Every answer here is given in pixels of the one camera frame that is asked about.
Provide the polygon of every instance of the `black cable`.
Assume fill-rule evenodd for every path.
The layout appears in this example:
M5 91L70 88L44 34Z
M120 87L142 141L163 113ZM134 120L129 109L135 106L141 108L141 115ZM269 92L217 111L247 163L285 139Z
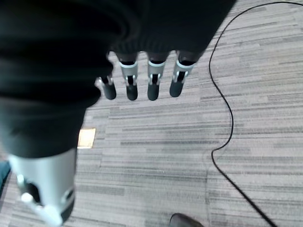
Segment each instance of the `black cable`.
M214 160L214 152L217 151L217 150L220 150L222 148L224 148L232 139L232 135L233 135L233 128L234 128L234 118L233 118L233 114L232 114L232 109L229 105L229 103L227 102L224 94L222 93L222 91L219 89L218 85L216 84L216 82L214 81L214 78L213 78L213 75L212 75L212 70L211 70L211 62L212 62L212 58L213 58L213 55L214 55L214 52L216 50L216 47L223 35L223 33L225 32L225 30L227 29L227 27L239 16L241 16L242 14L246 13L247 11L250 11L251 9L254 9L254 8L258 8L258 7L262 7L262 6L267 6L267 5L273 5L273 4L281 4L281 3L284 3L284 4L293 4L293 5L299 5L299 6L303 6L303 4L301 3L296 3L296 2L287 2L287 1L277 1L277 2L270 2L270 3L265 3L265 4L260 4L260 5L256 5L254 7L250 7L249 9L246 9L245 11L239 13L238 15L236 15L233 19L231 19L230 22L228 22L228 24L225 26L225 28L223 29L223 31L220 33L219 35L219 38L216 42L216 44L214 45L214 49L213 49L213 52L210 56L210 59L209 59L209 63L208 63L208 71L209 71L209 75L210 75L210 78L215 86L215 88L217 89L217 91L220 93L221 97L223 98L224 102L226 103L227 107L228 107L228 110L229 110L229 113L231 115L231 119L232 119L232 125L231 125L231 132L230 132L230 135L229 135L229 138L228 140L220 147L212 150L212 153L211 153L211 156L212 156L212 161L213 161L213 164L214 166L217 168L217 170L225 177L226 180L229 181L229 183L231 183L234 188L246 199L246 201L253 207L253 209L271 226L271 227L277 227L277 225L249 198L248 195L246 195L237 185L236 183L234 183L232 181L231 178L229 178L229 176L219 168L219 166L216 164L216 161Z

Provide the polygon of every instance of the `black fabric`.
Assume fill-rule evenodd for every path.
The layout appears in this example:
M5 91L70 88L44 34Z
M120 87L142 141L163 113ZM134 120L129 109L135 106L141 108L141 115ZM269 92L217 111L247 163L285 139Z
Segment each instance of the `black fabric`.
M235 0L3 0L0 136L7 152L47 157L77 146L95 79L121 54L203 52ZM137 87L127 89L130 100Z

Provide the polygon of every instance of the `metal joint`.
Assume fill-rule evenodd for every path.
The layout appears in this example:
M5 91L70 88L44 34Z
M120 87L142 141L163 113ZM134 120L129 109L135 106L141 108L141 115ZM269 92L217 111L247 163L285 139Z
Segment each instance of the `metal joint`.
M162 62L160 64L155 64L152 63L151 61L148 61L148 84L152 85L152 76L157 74L158 75L158 79L157 79L157 85L160 84L161 82L161 78L163 75L163 71L164 71L164 66L165 66L165 62Z
M178 81L178 77L180 75L180 72L184 72L184 78L182 79L182 83L185 82L186 77L189 76L191 70L195 64L192 65L182 65L178 60L176 61L175 68L174 68L174 73L172 76L172 80L176 83Z

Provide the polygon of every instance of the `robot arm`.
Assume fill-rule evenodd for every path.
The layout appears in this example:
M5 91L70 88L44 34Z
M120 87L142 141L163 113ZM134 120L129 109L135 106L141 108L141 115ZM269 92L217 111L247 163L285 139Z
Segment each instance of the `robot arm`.
M167 19L165 12L169 10L165 5L170 7L167 2L5 0L0 3L0 137L17 175L22 201L47 224L61 226L72 211L78 135L86 108L100 97L96 78L106 78L112 71L108 51L202 52L235 1L198 3L201 14L213 19L209 23L201 18L204 39L189 42L187 35L195 36L186 32L178 34L173 45L170 35L178 30L175 24L167 34L154 28L142 31L143 26L167 30L165 24L154 23ZM149 46L152 42L146 41L146 37L155 36L142 33L150 31L163 36L155 41L167 43L165 48ZM149 69L152 76L162 76L163 68L153 70ZM151 78L150 86L153 79L155 89L159 89L156 79L160 78ZM149 97L157 95L152 91Z

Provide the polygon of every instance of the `white robotic part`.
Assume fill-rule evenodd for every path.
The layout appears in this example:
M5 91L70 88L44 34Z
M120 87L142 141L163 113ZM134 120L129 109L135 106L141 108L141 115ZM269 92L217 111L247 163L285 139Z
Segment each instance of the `white robotic part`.
M34 185L40 199L37 202L33 192L23 188L21 200L49 226L62 226L68 218L66 211L71 212L75 200L76 149L42 158L9 155L9 162L19 187L27 183Z
M189 76L191 70L194 68L195 64L192 65L182 65L179 60L176 61L174 73L172 76L173 81L176 83L179 77L180 72L184 72L184 78L182 79L182 83L185 82L187 76Z
M163 71L164 71L164 66L165 66L165 62L162 62L160 64L155 64L152 63L151 61L148 61L148 83L150 85L152 85L152 75L153 74L157 74L158 75L158 80L157 80L157 85L160 84L162 75L163 75Z

